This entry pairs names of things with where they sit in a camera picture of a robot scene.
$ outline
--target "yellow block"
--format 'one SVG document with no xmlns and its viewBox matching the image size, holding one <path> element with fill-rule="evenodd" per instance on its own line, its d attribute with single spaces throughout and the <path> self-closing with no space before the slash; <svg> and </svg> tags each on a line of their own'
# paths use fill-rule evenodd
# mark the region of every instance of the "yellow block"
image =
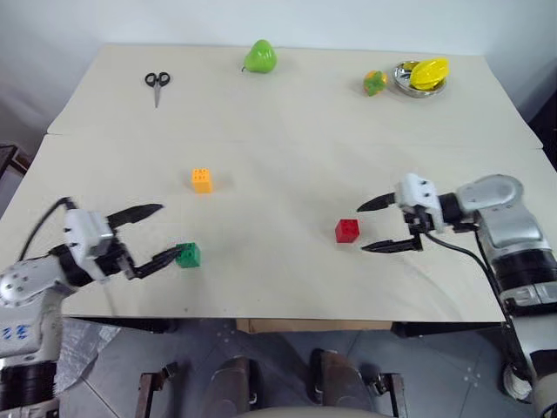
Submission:
<svg viewBox="0 0 557 418">
<path fill-rule="evenodd" d="M 191 184 L 196 193 L 211 193 L 212 180 L 208 168 L 194 168 L 191 172 Z"/>
</svg>

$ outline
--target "silver bowl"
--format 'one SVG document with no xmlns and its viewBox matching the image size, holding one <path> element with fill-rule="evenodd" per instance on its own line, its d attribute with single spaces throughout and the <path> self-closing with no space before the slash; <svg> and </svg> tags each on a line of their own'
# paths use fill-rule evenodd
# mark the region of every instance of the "silver bowl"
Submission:
<svg viewBox="0 0 557 418">
<path fill-rule="evenodd" d="M 419 61 L 405 61 L 394 67 L 393 80 L 395 85 L 411 98 L 429 98 L 439 94 L 445 89 L 446 79 L 443 79 L 431 90 L 418 90 L 410 85 L 410 74 Z"/>
</svg>

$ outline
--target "tiled floor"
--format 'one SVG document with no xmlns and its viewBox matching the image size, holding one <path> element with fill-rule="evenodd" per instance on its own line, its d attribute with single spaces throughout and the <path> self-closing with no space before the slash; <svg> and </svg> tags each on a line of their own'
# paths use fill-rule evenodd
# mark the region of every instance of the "tiled floor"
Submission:
<svg viewBox="0 0 557 418">
<path fill-rule="evenodd" d="M 345 354 L 358 366 L 401 373 L 411 418 L 534 415 L 531 406 L 499 392 L 499 351 L 474 332 L 412 339 L 386 331 L 247 335 L 235 331 L 229 320 L 185 320 L 173 334 L 123 329 L 84 378 L 62 395 L 61 416 L 132 417 L 139 375 L 177 361 L 181 373 L 155 393 L 151 416 L 195 418 L 214 370 L 238 354 L 262 367 L 268 406 L 311 405 L 305 378 L 315 347 Z M 373 402 L 378 412 L 391 413 L 385 397 Z"/>
</svg>

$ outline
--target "toy block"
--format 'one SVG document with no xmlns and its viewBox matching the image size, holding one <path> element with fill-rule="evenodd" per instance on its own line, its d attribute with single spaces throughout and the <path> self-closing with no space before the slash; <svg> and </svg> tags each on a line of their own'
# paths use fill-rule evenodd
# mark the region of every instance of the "toy block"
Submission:
<svg viewBox="0 0 557 418">
<path fill-rule="evenodd" d="M 208 168 L 194 168 L 191 172 L 191 184 L 196 193 L 211 193 L 212 180 Z"/>
<path fill-rule="evenodd" d="M 341 219 L 334 228 L 337 235 L 337 242 L 354 242 L 359 236 L 359 226 L 357 219 Z"/>
<path fill-rule="evenodd" d="M 201 251 L 195 242 L 178 244 L 182 252 L 177 256 L 176 263 L 182 268 L 201 266 Z"/>
</svg>

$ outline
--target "red block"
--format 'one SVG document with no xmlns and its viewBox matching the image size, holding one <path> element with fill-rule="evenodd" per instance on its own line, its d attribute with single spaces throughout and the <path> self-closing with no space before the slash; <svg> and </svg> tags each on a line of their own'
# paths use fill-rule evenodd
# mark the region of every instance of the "red block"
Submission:
<svg viewBox="0 0 557 418">
<path fill-rule="evenodd" d="M 359 236 L 359 226 L 357 219 L 341 219 L 334 228 L 337 235 L 337 242 L 354 242 Z"/>
</svg>

